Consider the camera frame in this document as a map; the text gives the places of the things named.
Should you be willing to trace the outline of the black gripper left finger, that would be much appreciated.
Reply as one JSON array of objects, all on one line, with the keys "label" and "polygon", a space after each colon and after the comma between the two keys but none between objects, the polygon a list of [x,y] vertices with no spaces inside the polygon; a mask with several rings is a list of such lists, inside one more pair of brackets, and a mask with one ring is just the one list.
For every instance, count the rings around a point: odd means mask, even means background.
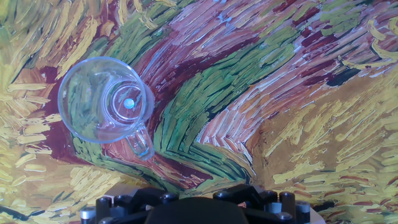
[{"label": "black gripper left finger", "polygon": [[179,199],[179,194],[154,187],[114,186],[95,205],[80,211],[80,223],[142,223],[150,209]]}]

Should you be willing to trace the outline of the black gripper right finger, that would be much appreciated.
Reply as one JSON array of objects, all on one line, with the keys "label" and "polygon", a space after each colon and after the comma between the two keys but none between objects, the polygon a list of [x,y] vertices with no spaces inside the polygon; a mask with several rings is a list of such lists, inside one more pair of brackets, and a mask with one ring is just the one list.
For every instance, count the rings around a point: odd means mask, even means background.
[{"label": "black gripper right finger", "polygon": [[310,204],[296,200],[291,192],[277,193],[258,185],[239,184],[215,192],[213,199],[232,203],[244,223],[311,223]]}]

